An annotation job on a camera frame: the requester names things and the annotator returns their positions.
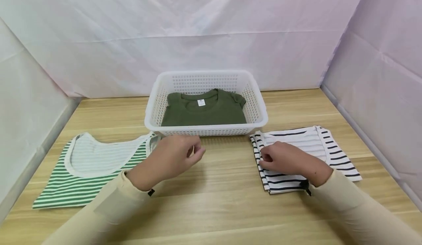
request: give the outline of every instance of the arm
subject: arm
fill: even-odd
[[[325,184],[310,190],[361,245],[422,244],[419,234],[337,170]]]
[[[360,245],[422,244],[419,234],[320,159],[282,142],[264,147],[261,154],[261,167],[307,178],[312,195],[334,212]]]
[[[205,148],[201,147],[197,136],[164,138],[147,159],[108,182],[91,203],[56,230],[43,245],[103,243],[108,233],[149,200],[150,189],[185,172],[200,161],[204,153]]]

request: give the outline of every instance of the wrist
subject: wrist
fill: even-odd
[[[127,172],[126,178],[133,184],[137,189],[147,192],[151,190],[154,186],[161,182],[154,173],[148,169],[147,165],[142,165],[142,163],[136,165]]]
[[[303,170],[302,176],[308,179],[314,187],[325,184],[333,173],[333,168],[317,157],[312,156],[308,164]]]

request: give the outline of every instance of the person's left hand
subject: person's left hand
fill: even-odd
[[[148,191],[159,182],[189,170],[204,153],[198,136],[171,135],[162,139],[148,158],[126,176],[136,188]]]

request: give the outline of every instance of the person's right hand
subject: person's right hand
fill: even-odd
[[[263,161],[259,165],[267,170],[286,175],[302,175],[316,187],[330,178],[333,169],[317,157],[285,143],[275,142],[261,149]]]

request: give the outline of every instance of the folded t-shirt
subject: folded t-shirt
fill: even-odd
[[[239,94],[211,89],[201,95],[171,93],[161,126],[230,125],[247,123],[246,100]]]
[[[259,165],[259,161],[262,160],[261,149],[277,141],[294,145],[300,150],[321,159],[353,182],[362,180],[360,173],[333,139],[331,132],[321,126],[266,133],[258,131],[251,135],[250,139],[259,176],[261,176],[264,189],[270,194],[303,190],[304,187],[301,183],[306,181],[306,178],[301,175],[284,175],[265,170]]]

